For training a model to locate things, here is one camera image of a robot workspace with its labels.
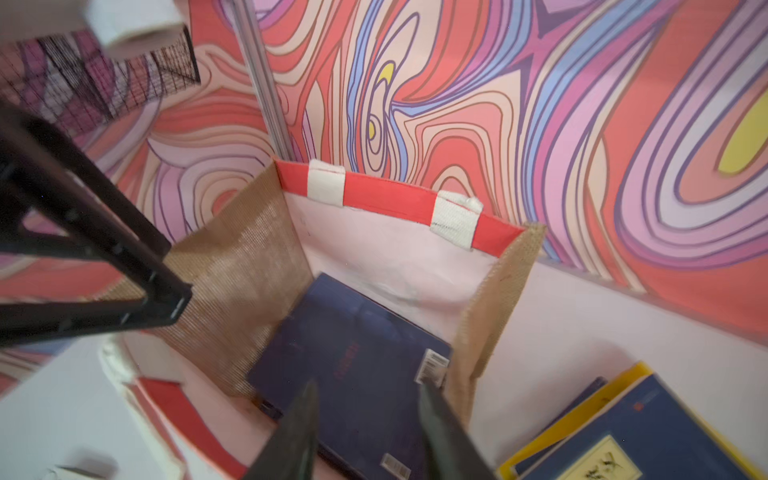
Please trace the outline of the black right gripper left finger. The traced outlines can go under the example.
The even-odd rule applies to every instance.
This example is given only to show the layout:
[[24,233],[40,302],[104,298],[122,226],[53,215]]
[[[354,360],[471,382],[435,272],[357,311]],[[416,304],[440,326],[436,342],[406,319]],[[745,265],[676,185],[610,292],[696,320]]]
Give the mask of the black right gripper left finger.
[[318,444],[318,413],[317,384],[309,381],[242,479],[312,479]]

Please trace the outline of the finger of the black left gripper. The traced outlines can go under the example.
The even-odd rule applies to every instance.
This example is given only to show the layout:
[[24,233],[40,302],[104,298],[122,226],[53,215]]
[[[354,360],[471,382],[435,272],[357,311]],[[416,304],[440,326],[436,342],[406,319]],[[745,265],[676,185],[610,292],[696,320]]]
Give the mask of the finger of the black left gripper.
[[129,300],[11,303],[4,347],[175,324],[192,287],[164,263],[170,242],[53,124],[1,104],[1,251],[103,261],[143,291]]

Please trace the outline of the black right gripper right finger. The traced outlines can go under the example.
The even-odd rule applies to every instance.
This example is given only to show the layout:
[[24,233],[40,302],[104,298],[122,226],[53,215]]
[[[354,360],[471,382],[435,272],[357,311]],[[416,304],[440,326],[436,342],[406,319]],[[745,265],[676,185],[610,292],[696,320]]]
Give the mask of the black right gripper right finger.
[[497,478],[433,383],[419,386],[418,410],[428,479]]

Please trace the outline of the navy book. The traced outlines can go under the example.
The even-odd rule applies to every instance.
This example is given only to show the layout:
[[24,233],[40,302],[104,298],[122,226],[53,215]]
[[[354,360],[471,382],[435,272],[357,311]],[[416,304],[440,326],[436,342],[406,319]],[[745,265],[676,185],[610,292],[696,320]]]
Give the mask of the navy book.
[[319,275],[246,375],[278,420],[318,388],[318,452],[350,479],[423,479],[419,386],[442,384],[451,346],[363,294]]
[[650,375],[531,466],[525,479],[749,479]]

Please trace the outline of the red beige canvas tote bag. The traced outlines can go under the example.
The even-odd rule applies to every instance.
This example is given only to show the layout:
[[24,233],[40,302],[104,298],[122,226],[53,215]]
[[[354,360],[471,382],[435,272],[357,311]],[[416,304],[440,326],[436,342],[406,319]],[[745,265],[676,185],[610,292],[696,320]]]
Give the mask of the red beige canvas tote bag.
[[171,269],[182,318],[99,347],[166,479],[447,477],[545,229],[473,198],[275,160]]

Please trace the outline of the yellow illustrated book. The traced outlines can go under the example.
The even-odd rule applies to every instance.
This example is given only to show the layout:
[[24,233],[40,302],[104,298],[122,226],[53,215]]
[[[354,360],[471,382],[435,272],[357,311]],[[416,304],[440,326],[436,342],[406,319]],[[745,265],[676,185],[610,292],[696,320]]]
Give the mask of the yellow illustrated book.
[[[655,375],[661,380],[661,378],[647,364],[638,362],[611,381],[607,381],[604,378],[598,378],[533,440],[506,460],[498,468],[498,476],[502,479],[525,479],[523,475],[532,465],[537,463],[567,437],[588,423],[593,417],[597,416],[597,414],[612,403],[613,400],[619,398],[619,396],[628,391],[630,387],[650,375]],[[728,440],[695,414],[694,411],[666,385],[665,382],[663,383],[684,405],[689,413],[703,425],[705,430],[715,438],[717,443],[720,444],[724,450],[731,453],[739,464],[746,467],[751,475],[749,479],[766,478],[767,475],[765,472],[760,470],[743,456]]]

